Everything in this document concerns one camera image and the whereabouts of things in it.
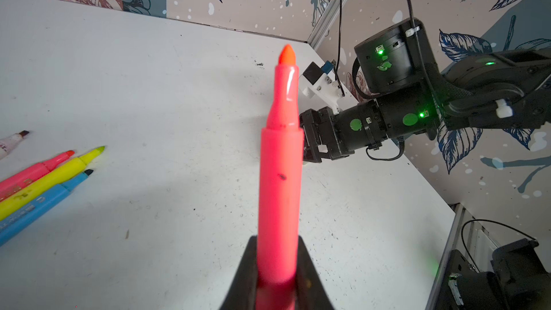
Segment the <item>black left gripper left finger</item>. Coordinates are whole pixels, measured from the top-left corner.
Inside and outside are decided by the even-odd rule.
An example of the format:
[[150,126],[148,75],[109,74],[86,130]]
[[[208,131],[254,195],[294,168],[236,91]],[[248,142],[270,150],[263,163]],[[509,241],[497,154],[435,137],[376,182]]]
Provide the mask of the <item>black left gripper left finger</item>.
[[257,237],[251,236],[220,310],[254,310],[257,283]]

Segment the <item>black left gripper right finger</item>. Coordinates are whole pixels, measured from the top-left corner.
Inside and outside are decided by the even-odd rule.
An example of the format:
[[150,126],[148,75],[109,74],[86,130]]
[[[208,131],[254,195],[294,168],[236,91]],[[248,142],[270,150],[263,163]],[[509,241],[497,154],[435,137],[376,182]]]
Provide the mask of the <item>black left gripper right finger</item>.
[[296,309],[334,309],[301,236],[297,251]]

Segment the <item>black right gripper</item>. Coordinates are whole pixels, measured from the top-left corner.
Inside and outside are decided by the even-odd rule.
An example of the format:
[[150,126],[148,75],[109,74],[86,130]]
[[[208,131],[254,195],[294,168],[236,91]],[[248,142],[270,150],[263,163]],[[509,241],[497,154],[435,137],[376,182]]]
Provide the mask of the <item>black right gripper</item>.
[[304,162],[342,159],[357,149],[378,149],[387,139],[383,115],[374,100],[338,114],[330,107],[309,109],[300,114],[299,123],[304,131]]

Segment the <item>pink-red highlighter pen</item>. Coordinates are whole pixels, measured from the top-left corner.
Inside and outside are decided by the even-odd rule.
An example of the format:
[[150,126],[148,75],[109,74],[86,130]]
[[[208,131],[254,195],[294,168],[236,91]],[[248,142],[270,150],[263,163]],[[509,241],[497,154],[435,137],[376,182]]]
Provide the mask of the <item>pink-red highlighter pen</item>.
[[298,120],[299,69],[287,44],[274,74],[273,102],[261,131],[257,309],[293,309],[304,133]]

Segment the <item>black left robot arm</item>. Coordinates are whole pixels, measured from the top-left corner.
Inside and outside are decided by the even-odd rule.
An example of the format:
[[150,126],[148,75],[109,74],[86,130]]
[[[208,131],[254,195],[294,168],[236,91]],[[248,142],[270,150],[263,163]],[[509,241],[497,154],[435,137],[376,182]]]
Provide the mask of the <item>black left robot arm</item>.
[[[535,252],[538,241],[528,234],[497,248],[492,269],[476,272],[468,253],[452,250],[430,309],[549,309],[550,272]],[[250,237],[221,309],[256,309],[260,292],[256,263],[257,238]],[[298,240],[294,309],[332,309],[306,245]]]

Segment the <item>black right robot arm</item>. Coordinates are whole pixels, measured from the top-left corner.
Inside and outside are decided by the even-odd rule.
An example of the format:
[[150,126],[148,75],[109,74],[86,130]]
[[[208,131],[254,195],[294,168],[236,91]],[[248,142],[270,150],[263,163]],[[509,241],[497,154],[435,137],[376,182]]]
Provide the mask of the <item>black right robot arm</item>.
[[300,116],[305,162],[320,163],[377,150],[411,134],[435,139],[439,128],[538,129],[550,121],[550,49],[468,55],[440,73],[419,20],[404,20],[355,47],[362,102]]

